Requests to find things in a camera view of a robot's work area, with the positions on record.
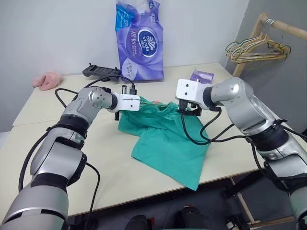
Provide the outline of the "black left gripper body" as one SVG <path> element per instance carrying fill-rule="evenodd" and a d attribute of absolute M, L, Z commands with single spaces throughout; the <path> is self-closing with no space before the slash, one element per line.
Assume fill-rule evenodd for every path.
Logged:
<path fill-rule="evenodd" d="M 122 85 L 122 94 L 126 94 L 127 93 L 127 85 Z M 115 121 L 119 120 L 119 111 L 115 113 Z"/>

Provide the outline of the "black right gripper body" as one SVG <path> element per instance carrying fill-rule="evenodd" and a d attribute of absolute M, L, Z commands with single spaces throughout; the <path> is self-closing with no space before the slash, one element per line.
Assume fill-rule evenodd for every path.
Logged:
<path fill-rule="evenodd" d="M 201 116 L 201 107 L 197 103 L 187 101 L 187 107 L 184 111 L 187 116 Z"/>

